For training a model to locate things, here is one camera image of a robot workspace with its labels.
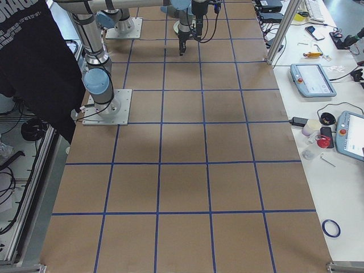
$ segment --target smartphone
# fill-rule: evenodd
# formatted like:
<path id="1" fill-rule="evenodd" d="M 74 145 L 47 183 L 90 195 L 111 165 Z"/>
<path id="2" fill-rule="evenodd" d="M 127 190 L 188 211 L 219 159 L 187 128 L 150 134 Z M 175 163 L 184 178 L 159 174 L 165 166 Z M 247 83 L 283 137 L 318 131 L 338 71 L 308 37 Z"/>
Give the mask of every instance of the smartphone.
<path id="1" fill-rule="evenodd" d="M 325 36 L 323 34 L 321 34 L 317 29 L 315 29 L 315 27 L 313 26 L 309 26 L 309 27 L 305 27 L 305 30 L 316 40 L 316 41 L 320 41 L 320 40 L 324 40 Z"/>

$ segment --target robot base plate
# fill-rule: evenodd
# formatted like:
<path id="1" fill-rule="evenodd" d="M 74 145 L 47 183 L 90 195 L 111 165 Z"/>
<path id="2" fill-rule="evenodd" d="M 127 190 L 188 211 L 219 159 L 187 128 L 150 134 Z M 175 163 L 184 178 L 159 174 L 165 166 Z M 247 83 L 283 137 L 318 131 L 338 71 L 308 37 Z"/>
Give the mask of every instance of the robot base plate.
<path id="1" fill-rule="evenodd" d="M 101 126 L 101 125 L 127 125 L 129 120 L 130 102 L 131 102 L 131 89 L 115 89 L 115 97 L 120 101 L 121 108 L 116 115 L 105 119 L 100 115 L 93 115 L 92 117 L 85 118 L 82 120 L 84 126 Z M 89 97 L 88 104 L 93 104 L 93 99 Z M 86 109 L 86 115 L 92 115 L 96 113 L 94 107 Z"/>
<path id="2" fill-rule="evenodd" d="M 143 19 L 140 17 L 132 18 L 134 21 L 135 28 L 124 34 L 116 32 L 114 28 L 107 30 L 106 38 L 109 40 L 129 40 L 129 39 L 140 39 L 140 34 L 142 33 L 142 22 Z"/>

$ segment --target cup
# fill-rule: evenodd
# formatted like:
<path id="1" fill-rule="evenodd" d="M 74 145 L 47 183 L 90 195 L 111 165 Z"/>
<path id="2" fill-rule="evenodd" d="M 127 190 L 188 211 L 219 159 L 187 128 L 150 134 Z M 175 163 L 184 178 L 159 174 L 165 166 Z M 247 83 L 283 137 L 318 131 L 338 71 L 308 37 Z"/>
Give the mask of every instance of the cup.
<path id="1" fill-rule="evenodd" d="M 302 128 L 302 134 L 306 137 L 312 135 L 314 132 L 321 128 L 321 123 L 317 119 L 309 119 L 305 126 Z"/>

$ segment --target blue tape roll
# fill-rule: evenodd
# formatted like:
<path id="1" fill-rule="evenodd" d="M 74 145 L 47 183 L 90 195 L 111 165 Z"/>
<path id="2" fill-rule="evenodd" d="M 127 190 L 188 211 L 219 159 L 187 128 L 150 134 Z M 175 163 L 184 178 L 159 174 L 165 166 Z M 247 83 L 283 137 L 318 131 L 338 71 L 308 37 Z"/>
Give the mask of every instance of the blue tape roll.
<path id="1" fill-rule="evenodd" d="M 337 233 L 335 235 L 328 233 L 328 231 L 326 230 L 326 227 L 325 227 L 326 223 L 333 223 L 337 227 Z M 322 230 L 325 233 L 325 235 L 327 235 L 327 236 L 329 236 L 331 238 L 337 238 L 341 234 L 341 229 L 340 229 L 339 224 L 336 223 L 334 220 L 331 220 L 331 219 L 327 219 L 324 222 L 322 222 Z"/>

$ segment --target black box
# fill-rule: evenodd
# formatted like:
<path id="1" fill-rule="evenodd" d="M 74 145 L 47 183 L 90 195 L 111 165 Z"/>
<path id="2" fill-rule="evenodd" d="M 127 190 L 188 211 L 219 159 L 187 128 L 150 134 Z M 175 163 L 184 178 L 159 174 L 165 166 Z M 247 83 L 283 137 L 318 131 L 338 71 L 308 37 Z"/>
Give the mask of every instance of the black box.
<path id="1" fill-rule="evenodd" d="M 262 23 L 274 23 L 279 24 L 283 20 L 283 14 L 282 13 L 259 13 L 260 21 Z"/>
<path id="2" fill-rule="evenodd" d="M 255 3 L 262 13 L 278 13 L 282 9 L 280 0 L 255 0 Z"/>

